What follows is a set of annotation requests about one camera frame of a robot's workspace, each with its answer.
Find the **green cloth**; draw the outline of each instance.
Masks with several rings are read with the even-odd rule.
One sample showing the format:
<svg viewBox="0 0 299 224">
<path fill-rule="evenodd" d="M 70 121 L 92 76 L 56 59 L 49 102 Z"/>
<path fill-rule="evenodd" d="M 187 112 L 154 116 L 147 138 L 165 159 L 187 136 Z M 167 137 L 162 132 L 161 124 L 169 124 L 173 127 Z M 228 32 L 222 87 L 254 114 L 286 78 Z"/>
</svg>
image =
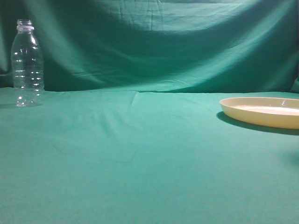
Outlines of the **green cloth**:
<svg viewBox="0 0 299 224">
<path fill-rule="evenodd" d="M 290 91 L 298 76 L 297 0 L 2 0 L 2 74 L 19 18 L 50 91 Z"/>
<path fill-rule="evenodd" d="M 242 123 L 219 100 L 299 94 L 0 89 L 2 224 L 295 224 L 299 130 Z"/>
</svg>

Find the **table surface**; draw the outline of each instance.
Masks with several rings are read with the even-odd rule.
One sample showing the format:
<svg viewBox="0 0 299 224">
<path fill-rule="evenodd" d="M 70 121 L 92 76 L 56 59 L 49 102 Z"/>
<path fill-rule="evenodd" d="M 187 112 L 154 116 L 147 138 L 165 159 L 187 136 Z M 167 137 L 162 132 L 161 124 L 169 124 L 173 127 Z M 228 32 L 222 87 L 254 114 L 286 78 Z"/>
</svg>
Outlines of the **table surface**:
<svg viewBox="0 0 299 224">
<path fill-rule="evenodd" d="M 0 89 L 1 224 L 296 224 L 299 130 L 236 121 L 219 100 L 299 94 Z"/>
</svg>

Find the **plastic bottle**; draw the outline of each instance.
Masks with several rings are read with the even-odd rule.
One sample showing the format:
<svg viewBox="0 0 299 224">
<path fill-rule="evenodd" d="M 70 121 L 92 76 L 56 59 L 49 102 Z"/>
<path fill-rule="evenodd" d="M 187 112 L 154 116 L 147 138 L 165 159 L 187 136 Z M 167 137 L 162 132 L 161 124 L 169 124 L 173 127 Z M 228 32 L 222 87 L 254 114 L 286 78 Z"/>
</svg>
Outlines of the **plastic bottle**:
<svg viewBox="0 0 299 224">
<path fill-rule="evenodd" d="M 42 51 L 31 20 L 18 20 L 17 24 L 18 34 L 11 49 L 16 105 L 40 105 L 44 92 Z"/>
</svg>

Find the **plate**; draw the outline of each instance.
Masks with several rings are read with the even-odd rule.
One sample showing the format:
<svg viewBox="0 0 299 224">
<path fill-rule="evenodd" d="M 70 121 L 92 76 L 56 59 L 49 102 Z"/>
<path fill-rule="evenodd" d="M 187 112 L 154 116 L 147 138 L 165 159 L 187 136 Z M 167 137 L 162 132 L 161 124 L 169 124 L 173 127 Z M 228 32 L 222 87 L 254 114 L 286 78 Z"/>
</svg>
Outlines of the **plate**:
<svg viewBox="0 0 299 224">
<path fill-rule="evenodd" d="M 299 99 L 239 97 L 220 101 L 223 112 L 251 124 L 299 129 Z"/>
</svg>

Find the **plate rim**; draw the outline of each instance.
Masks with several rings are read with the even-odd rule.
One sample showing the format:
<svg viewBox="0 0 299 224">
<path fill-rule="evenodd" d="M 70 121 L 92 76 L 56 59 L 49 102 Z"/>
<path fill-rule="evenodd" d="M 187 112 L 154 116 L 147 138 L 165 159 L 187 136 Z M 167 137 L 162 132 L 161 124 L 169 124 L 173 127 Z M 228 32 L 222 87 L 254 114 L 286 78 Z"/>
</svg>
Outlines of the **plate rim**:
<svg viewBox="0 0 299 224">
<path fill-rule="evenodd" d="M 298 101 L 299 99 L 292 99 L 292 98 L 280 98 L 280 97 L 231 97 L 231 98 L 225 98 L 219 101 L 219 103 L 221 104 L 221 106 L 226 106 L 229 108 L 232 108 L 234 110 L 240 110 L 240 111 L 247 111 L 247 112 L 251 112 L 251 113 L 258 113 L 258 114 L 271 114 L 274 116 L 286 116 L 286 117 L 299 117 L 299 115 L 295 115 L 295 114 L 275 114 L 275 113 L 268 113 L 268 112 L 258 112 L 258 111 L 250 111 L 250 110 L 246 110 L 246 109 L 241 109 L 241 108 L 235 108 L 233 106 L 229 106 L 227 104 L 224 104 L 223 101 L 224 100 L 229 100 L 229 99 L 240 99 L 240 98 L 270 98 L 270 99 L 282 99 L 282 100 L 293 100 L 293 101 Z"/>
</svg>

